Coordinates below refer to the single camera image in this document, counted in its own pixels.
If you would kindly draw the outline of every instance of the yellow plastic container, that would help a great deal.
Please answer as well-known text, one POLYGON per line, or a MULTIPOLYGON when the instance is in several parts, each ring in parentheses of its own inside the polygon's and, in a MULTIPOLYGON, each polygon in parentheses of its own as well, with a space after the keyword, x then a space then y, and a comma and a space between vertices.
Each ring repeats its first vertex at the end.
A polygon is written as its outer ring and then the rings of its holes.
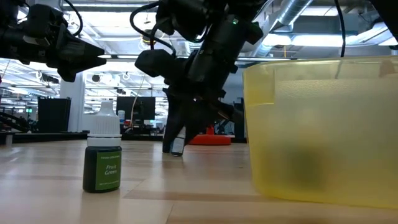
POLYGON ((260 193, 398 208, 398 57, 255 65, 244 97, 260 193))

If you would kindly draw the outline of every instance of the green bottle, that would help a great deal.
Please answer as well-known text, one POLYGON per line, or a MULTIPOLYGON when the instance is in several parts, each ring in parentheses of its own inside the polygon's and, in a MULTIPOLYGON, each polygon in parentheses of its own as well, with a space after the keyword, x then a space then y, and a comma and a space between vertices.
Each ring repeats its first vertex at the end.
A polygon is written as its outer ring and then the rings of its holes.
POLYGON ((122 148, 119 116, 113 111, 113 102, 101 103, 94 115, 93 127, 87 139, 83 190, 104 193, 117 190, 121 180, 122 148))

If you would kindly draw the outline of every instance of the black monitor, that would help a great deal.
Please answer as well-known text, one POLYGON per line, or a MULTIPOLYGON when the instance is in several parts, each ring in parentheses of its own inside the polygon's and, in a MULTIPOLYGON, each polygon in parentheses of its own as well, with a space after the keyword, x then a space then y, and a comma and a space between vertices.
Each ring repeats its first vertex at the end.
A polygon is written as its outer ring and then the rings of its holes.
MULTIPOLYGON (((120 96, 118 97, 116 112, 119 115, 119 110, 126 112, 125 119, 131 119, 131 108, 135 97, 120 96)), ((134 120, 155 120, 155 97, 138 97, 134 105, 134 120)))

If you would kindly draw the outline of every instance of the wooden table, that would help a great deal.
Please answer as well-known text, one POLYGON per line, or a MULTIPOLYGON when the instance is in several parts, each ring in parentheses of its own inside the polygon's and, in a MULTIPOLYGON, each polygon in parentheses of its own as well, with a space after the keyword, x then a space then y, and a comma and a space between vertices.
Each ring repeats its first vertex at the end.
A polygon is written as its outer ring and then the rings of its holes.
POLYGON ((85 141, 0 148, 0 223, 396 224, 398 211, 265 199, 251 185, 249 149, 123 142, 121 188, 82 191, 85 141))

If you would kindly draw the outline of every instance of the column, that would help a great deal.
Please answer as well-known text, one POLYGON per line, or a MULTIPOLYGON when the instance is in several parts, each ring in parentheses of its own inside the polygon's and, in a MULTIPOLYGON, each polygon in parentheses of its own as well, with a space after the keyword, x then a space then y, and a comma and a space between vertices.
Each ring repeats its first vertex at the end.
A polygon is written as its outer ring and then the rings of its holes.
POLYGON ((61 81, 60 98, 70 98, 69 132, 82 132, 83 114, 85 112, 86 75, 76 74, 73 83, 61 81))

